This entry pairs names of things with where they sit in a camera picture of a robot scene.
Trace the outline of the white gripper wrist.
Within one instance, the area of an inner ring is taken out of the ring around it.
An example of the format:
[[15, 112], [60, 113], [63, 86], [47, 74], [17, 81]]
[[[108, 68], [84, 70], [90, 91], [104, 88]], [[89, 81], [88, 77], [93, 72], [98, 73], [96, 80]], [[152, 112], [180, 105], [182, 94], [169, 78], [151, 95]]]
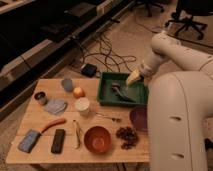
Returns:
[[152, 77], [154, 75], [154, 72], [151, 67], [149, 67], [145, 61], [142, 61], [139, 70], [134, 70], [126, 79], [126, 85], [130, 86], [136, 81], [141, 79], [141, 75], [143, 77]]

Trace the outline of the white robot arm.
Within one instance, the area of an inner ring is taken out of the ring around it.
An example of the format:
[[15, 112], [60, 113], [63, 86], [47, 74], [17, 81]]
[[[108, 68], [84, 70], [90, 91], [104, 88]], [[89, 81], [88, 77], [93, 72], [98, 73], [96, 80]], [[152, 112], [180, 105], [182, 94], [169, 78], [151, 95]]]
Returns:
[[151, 83], [150, 171], [208, 171], [203, 120], [213, 117], [213, 55], [186, 47], [164, 31], [152, 37], [151, 48], [127, 85], [153, 77], [169, 60], [180, 69]]

